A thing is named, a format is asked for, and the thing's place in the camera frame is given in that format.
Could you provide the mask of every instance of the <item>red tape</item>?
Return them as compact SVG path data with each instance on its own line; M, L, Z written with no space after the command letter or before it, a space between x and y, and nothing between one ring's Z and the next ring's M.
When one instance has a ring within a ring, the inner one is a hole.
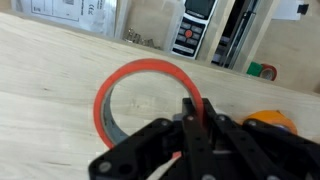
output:
M274 81L277 78L277 69L269 64L261 64L262 65L262 71L260 73L260 77Z
M159 59L140 59L133 62L130 62L122 67L120 67L117 71L115 71L100 87L96 99L94 102L93 115L94 115L94 124L100 135L103 142L109 147L113 148L114 144L110 140L110 138L106 135L103 128L103 117L102 117L102 108L103 102L106 97L106 94L112 91L113 87L116 85L118 81L127 77L133 73L141 72L141 71L155 71L160 73L169 74L174 79L178 80L189 92L191 99L196 108L197 116L200 120L200 123L203 125L203 102L201 95L194 85L192 80L188 77L188 75L177 67L174 64L171 64L167 61L159 60Z

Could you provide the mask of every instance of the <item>electronic device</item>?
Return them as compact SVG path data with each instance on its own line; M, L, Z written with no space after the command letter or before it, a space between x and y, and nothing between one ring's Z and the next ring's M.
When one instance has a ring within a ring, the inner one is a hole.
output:
M185 0L185 13L172 53L195 59L218 0Z

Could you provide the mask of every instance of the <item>paper sheet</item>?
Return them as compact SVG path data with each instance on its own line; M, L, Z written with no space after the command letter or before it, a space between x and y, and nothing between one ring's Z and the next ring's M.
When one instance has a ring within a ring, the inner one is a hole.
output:
M301 14L298 13L298 8L302 4L303 0L281 0L273 19L300 20Z
M117 0L12 0L16 11L114 37Z

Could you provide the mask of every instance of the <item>display screen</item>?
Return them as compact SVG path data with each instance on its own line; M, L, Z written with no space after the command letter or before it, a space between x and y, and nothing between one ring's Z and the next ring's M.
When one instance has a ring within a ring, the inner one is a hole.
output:
M186 0L186 12L192 16L208 19L216 0Z

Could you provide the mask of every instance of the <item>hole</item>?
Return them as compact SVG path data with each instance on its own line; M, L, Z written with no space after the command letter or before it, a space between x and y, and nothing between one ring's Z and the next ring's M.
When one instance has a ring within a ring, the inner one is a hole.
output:
M254 153L255 150L254 150L253 148L250 148L250 149L249 149L249 152Z
M132 166L130 164L123 164L119 168L121 174L130 174L132 171Z
M172 86L175 88L170 92L161 90ZM119 128L132 135L158 117L172 119L172 114L181 113L182 98L188 95L171 76L144 71L126 76L115 85L110 107Z
M266 70L263 70L260 74L260 77L262 77L263 79L268 79L268 80L271 80L272 77L274 77L274 72L273 71L270 71L268 69Z

